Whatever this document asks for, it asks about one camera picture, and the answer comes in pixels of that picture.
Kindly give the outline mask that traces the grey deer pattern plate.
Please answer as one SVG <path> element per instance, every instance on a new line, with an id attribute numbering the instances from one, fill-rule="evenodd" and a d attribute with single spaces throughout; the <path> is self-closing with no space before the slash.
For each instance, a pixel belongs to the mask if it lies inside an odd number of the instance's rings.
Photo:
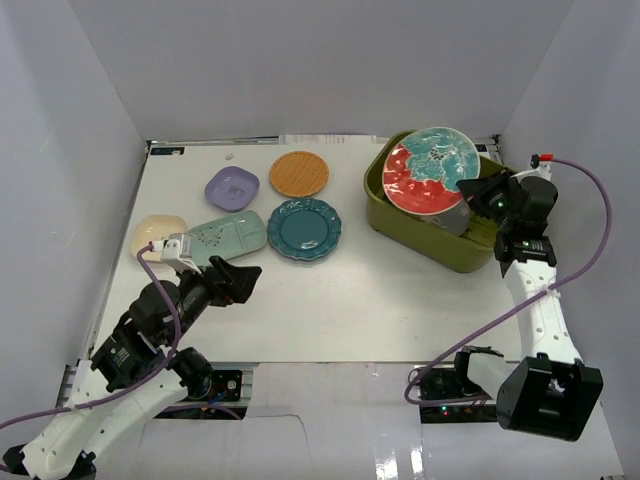
<path id="1" fill-rule="evenodd" d="M 421 219 L 452 235 L 461 236 L 470 226 L 472 211 L 464 199 L 450 209 L 434 215 L 422 215 Z"/>

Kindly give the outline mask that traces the red and teal plate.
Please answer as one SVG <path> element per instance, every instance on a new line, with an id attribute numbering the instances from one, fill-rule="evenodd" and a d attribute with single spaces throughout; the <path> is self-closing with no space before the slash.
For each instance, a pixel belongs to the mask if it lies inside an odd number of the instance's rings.
<path id="1" fill-rule="evenodd" d="M 460 180 L 477 179 L 480 155 L 462 132 L 443 126 L 417 130 L 386 155 L 381 181 L 386 198 L 413 215 L 435 216 L 463 201 Z"/>

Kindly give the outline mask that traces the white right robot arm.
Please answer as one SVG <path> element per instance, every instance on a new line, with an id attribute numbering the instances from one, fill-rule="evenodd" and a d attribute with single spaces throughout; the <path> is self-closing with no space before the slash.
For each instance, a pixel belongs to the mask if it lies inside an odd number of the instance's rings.
<path id="1" fill-rule="evenodd" d="M 494 254 L 514 302 L 521 341 L 512 366 L 489 347 L 463 347 L 451 374 L 453 390 L 495 403 L 505 430 L 575 442 L 603 390 L 599 369 L 584 364 L 564 319 L 557 291 L 557 259 L 544 232 L 558 191 L 540 176 L 501 171 L 460 180 L 470 209 L 498 226 Z"/>

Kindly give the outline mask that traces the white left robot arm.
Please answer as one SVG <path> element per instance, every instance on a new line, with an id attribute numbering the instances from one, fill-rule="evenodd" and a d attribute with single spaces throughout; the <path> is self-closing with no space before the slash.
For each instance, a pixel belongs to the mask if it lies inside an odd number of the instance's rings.
<path id="1" fill-rule="evenodd" d="M 50 422 L 33 440 L 9 448 L 1 469 L 31 479 L 92 479 L 97 463 L 120 437 L 178 402 L 225 397 L 220 377 L 182 336 L 211 307 L 246 303 L 262 274 L 212 257 L 200 272 L 176 282 L 153 277 L 112 333 L 79 363 L 65 404 L 46 411 Z"/>

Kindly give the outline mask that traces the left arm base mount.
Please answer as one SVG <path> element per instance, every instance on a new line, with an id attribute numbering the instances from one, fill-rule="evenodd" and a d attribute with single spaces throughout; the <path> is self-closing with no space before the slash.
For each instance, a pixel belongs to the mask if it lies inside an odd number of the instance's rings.
<path id="1" fill-rule="evenodd" d="M 164 420 L 242 420 L 252 396 L 253 368 L 214 367 L 209 391 L 199 397 L 186 397 L 156 416 Z"/>

